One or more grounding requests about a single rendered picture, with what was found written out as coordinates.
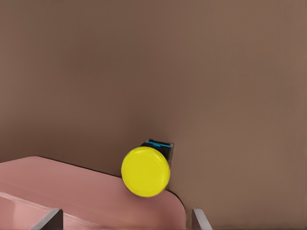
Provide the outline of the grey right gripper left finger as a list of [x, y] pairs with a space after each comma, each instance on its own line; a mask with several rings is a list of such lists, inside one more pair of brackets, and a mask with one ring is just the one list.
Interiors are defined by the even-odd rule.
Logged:
[[63, 210], [50, 210], [39, 222], [37, 222], [32, 230], [63, 230]]

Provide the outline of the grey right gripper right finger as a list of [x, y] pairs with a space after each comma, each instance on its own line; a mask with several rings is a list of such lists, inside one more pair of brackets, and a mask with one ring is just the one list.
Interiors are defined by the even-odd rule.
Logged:
[[192, 210], [192, 229], [193, 230], [213, 230], [202, 209]]

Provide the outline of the pink storage box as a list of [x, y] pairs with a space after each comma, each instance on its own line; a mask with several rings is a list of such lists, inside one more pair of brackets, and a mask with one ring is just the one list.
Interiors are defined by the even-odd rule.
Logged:
[[134, 195], [122, 179], [38, 156], [0, 163], [0, 192], [65, 213], [100, 227], [183, 230], [186, 212], [173, 193]]

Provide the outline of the yellow push button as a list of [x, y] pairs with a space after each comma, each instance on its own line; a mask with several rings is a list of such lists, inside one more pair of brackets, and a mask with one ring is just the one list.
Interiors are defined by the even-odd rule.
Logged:
[[133, 194], [153, 197], [168, 186], [174, 143], [146, 139], [132, 149], [121, 165], [123, 183]]

